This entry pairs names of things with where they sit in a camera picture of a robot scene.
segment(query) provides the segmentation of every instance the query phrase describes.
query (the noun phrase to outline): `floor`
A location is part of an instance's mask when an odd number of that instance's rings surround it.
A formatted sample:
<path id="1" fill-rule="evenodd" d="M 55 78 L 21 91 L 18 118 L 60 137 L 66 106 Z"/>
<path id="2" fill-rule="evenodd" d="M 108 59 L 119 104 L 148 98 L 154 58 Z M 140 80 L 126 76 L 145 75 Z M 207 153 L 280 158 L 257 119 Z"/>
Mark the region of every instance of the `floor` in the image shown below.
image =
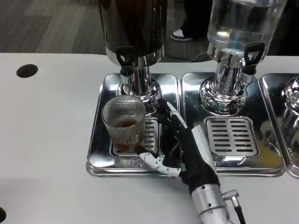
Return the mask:
<path id="1" fill-rule="evenodd" d="M 207 39 L 170 39 L 184 17 L 183 4 L 169 0 L 165 62 L 206 52 Z M 1 0 L 0 52 L 106 54 L 98 0 Z"/>

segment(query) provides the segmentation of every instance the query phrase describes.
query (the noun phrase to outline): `drip tray grate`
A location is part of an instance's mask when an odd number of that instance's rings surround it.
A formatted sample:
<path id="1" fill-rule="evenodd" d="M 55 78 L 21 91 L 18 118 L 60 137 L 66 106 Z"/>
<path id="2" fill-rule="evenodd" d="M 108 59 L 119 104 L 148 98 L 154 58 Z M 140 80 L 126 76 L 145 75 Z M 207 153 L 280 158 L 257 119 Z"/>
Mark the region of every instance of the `drip tray grate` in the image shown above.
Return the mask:
<path id="1" fill-rule="evenodd" d="M 112 145 L 112 154 L 118 156 L 137 156 L 134 152 L 122 152 Z M 159 149 L 159 123 L 156 119 L 149 118 L 145 120 L 144 138 L 141 143 L 148 151 L 157 153 Z"/>
<path id="2" fill-rule="evenodd" d="M 207 117 L 205 119 L 211 151 L 220 156 L 258 154 L 252 121 L 246 117 Z"/>

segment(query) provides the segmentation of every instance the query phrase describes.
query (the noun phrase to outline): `glass cup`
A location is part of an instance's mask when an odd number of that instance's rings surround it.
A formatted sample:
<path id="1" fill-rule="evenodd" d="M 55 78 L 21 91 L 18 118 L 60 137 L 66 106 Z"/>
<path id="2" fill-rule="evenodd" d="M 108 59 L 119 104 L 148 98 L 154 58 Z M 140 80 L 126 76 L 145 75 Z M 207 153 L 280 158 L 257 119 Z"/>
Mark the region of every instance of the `glass cup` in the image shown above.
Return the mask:
<path id="1" fill-rule="evenodd" d="M 114 146 L 122 152 L 133 152 L 143 140 L 146 108 L 134 96 L 121 95 L 108 101 L 102 110 L 102 120 Z"/>

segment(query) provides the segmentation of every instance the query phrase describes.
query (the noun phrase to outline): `black sneaker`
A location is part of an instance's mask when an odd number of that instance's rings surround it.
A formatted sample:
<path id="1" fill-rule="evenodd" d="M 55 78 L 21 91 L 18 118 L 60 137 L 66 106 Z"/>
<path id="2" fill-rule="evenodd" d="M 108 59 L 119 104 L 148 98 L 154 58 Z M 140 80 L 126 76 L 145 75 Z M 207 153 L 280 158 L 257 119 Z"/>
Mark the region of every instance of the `black sneaker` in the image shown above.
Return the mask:
<path id="1" fill-rule="evenodd" d="M 178 29 L 177 31 L 171 34 L 171 39 L 175 41 L 192 41 L 193 38 L 184 36 L 183 31 Z"/>

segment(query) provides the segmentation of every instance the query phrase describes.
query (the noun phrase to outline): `white countertop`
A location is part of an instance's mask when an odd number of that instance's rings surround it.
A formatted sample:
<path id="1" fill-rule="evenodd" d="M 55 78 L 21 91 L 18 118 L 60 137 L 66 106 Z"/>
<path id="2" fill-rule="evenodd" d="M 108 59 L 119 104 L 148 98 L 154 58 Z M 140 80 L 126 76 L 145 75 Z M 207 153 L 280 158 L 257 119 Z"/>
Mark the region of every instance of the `white countertop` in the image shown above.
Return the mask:
<path id="1" fill-rule="evenodd" d="M 39 71 L 19 78 L 28 63 Z M 181 77 L 215 62 L 158 63 Z M 266 57 L 258 76 L 298 72 L 299 57 Z M 85 170 L 99 87 L 118 72 L 105 56 L 0 54 L 0 207 L 4 224 L 198 224 L 180 179 L 99 178 Z M 298 223 L 299 180 L 221 178 L 238 189 L 247 224 Z M 233 220 L 236 215 L 230 208 Z"/>

